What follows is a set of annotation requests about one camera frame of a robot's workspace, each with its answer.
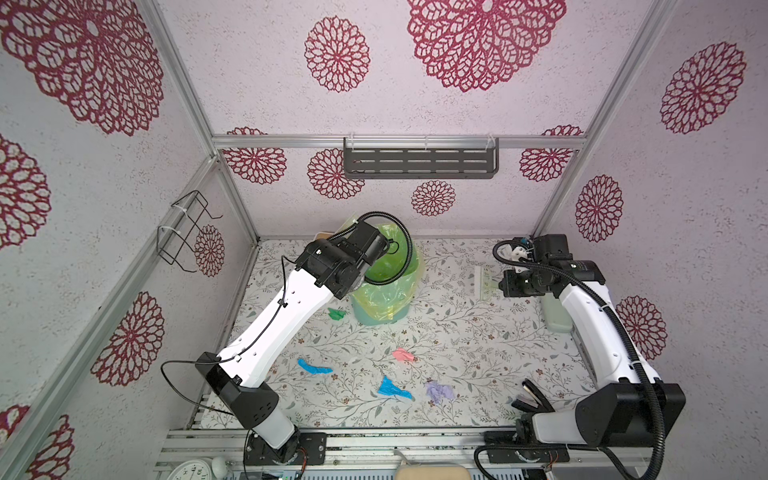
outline trash bin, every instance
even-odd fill
[[[406,261],[406,236],[394,223],[377,228],[388,239],[393,239],[389,253],[376,261],[366,272],[371,280],[386,280],[400,271]],[[406,272],[389,285],[364,283],[351,294],[355,318],[363,325],[394,323],[408,314],[419,282],[424,277],[424,266],[416,245],[413,245],[411,264]]]

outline aluminum rail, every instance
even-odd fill
[[[581,136],[554,135],[214,135],[216,148],[488,148],[498,138],[499,148],[582,148]]]

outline black cable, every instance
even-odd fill
[[[390,246],[390,247],[391,247],[391,246],[392,246],[392,244],[394,243],[395,245],[397,245],[397,248],[395,248],[395,251],[394,251],[394,252],[390,252],[390,251],[388,251],[388,250],[387,250],[387,253],[386,253],[386,254],[387,254],[387,255],[394,255],[395,253],[398,253],[398,252],[400,251],[400,243],[399,243],[399,242],[396,242],[396,241],[395,241],[395,239],[393,239],[393,238],[390,238],[390,239],[388,239],[388,241],[389,241],[389,246]]]
[[[328,241],[331,242],[341,237],[344,237],[348,233],[352,233],[357,228],[357,224],[359,222],[367,220],[370,217],[382,217],[382,218],[391,220],[395,225],[397,225],[397,227],[402,231],[403,236],[406,238],[406,246],[408,247],[406,251],[406,261],[404,262],[404,264],[402,265],[402,268],[398,273],[396,273],[394,276],[386,280],[371,280],[370,278],[366,277],[366,282],[370,283],[371,285],[377,285],[377,286],[389,285],[390,283],[394,283],[398,278],[400,278],[406,272],[409,265],[411,264],[411,259],[413,258],[413,240],[411,239],[411,234],[408,232],[408,229],[406,228],[406,226],[403,225],[402,222],[398,220],[397,217],[395,217],[394,215],[388,214],[386,212],[378,211],[378,210],[375,210],[373,212],[368,212],[367,214],[363,214],[357,217],[357,221],[352,225],[350,225],[349,227],[345,228],[344,230],[338,233],[331,235],[328,238]]]
[[[648,379],[645,368],[643,368],[643,364],[640,361],[640,356],[637,354],[637,350],[635,350],[632,339],[629,337],[627,330],[624,328],[624,324],[601,296],[597,295],[596,292],[592,290],[586,283],[577,279],[570,273],[550,265],[507,260],[499,255],[498,249],[504,245],[509,245],[510,243],[507,242],[510,241],[512,240],[505,240],[504,242],[499,242],[494,245],[493,257],[496,260],[505,265],[521,266],[523,268],[532,270],[544,270],[554,273],[555,275],[562,276],[570,283],[585,291],[587,295],[589,295],[595,302],[597,302],[601,310],[607,315],[608,319],[611,320],[611,323],[621,338],[621,342],[624,344],[624,348],[627,350],[630,363],[633,366],[634,371],[637,372],[637,377],[640,379],[640,383],[643,386],[644,397],[650,410],[651,429],[654,442],[653,452],[650,454],[650,461],[648,462],[648,468],[641,477],[634,477],[632,474],[630,474],[621,464],[621,461],[618,459],[618,457],[609,448],[600,447],[598,450],[608,456],[608,458],[613,462],[613,464],[616,466],[616,469],[621,474],[621,477],[625,480],[654,480],[661,472],[661,464],[664,462],[664,415],[661,411],[661,405],[659,404],[659,398],[654,390],[654,385]]]
[[[478,468],[480,473],[483,474],[484,477],[486,477],[488,480],[496,480],[496,478],[491,475],[488,470],[483,468],[483,466],[480,463],[480,454],[485,452],[486,450],[549,450],[549,449],[571,449],[571,450],[590,450],[595,451],[596,449],[593,449],[592,447],[583,447],[583,448],[577,448],[573,445],[566,445],[564,443],[548,443],[545,445],[480,445],[478,448],[475,449],[475,466]]]
[[[270,325],[272,325],[272,322],[277,318],[277,314],[280,313],[280,309],[282,309],[286,305],[285,301],[286,301],[286,291],[288,290],[288,285],[287,285],[287,280],[286,280],[286,264],[285,264],[284,260],[287,260],[287,261],[289,261],[291,263],[295,263],[294,261],[292,261],[291,259],[289,259],[285,255],[282,255],[280,257],[280,265],[283,267],[283,299],[281,301],[279,301],[279,306],[277,307],[277,310],[275,310],[275,314],[272,315],[272,318],[270,319],[270,321],[267,322],[266,326],[261,330],[261,332],[259,332],[259,335],[257,335],[256,339],[254,339],[253,342],[251,342],[249,346],[247,346],[244,349],[242,349],[240,351],[240,353],[238,353],[237,355],[231,356],[230,358],[228,358],[226,360],[217,360],[216,362],[198,362],[197,360],[166,360],[165,362],[163,362],[160,365],[160,373],[163,375],[163,378],[165,379],[167,384],[173,389],[173,391],[176,392],[176,394],[179,395],[182,399],[187,400],[192,405],[196,405],[198,407],[201,407],[202,409],[210,410],[212,412],[223,413],[224,415],[233,415],[232,412],[227,412],[225,410],[215,409],[214,407],[209,407],[209,406],[203,405],[202,403],[195,402],[194,400],[186,397],[183,393],[179,392],[179,390],[176,388],[176,386],[174,386],[174,384],[168,378],[168,375],[165,373],[165,366],[167,364],[169,364],[169,363],[187,363],[187,364],[192,364],[192,365],[220,365],[221,363],[229,362],[230,360],[234,360],[238,356],[243,355],[248,349],[250,349],[250,347],[255,345],[256,342],[258,342],[259,339],[261,338],[261,336],[264,334],[264,332],[266,332],[266,329],[268,329],[270,327]]]
[[[301,463],[301,472],[299,472],[299,476],[296,477],[296,480],[301,480],[304,477],[304,472],[306,472],[306,463],[309,460],[308,453],[306,452],[306,449],[304,447],[299,447],[299,450],[301,451],[302,455],[304,455],[304,460]]]
[[[527,250],[530,250],[530,249],[533,247],[532,245],[527,245],[527,244],[525,244],[525,243],[522,243],[522,242],[521,242],[521,241],[519,241],[519,240],[502,240],[501,242],[497,243],[497,244],[494,246],[494,248],[496,248],[496,247],[498,247],[498,248],[501,248],[501,247],[503,247],[504,245],[509,245],[509,246],[513,247],[513,248],[512,248],[513,250],[514,250],[514,247],[522,247],[522,248],[523,248],[524,250],[526,250],[526,251],[527,251]]]

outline pink plastic scrap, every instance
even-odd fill
[[[412,362],[416,358],[412,353],[404,350],[402,347],[392,352],[392,356],[395,357],[395,360],[398,360],[399,362]]]

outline green plastic scrap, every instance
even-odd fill
[[[341,320],[346,315],[344,310],[336,310],[333,308],[328,309],[328,316],[334,320]]]

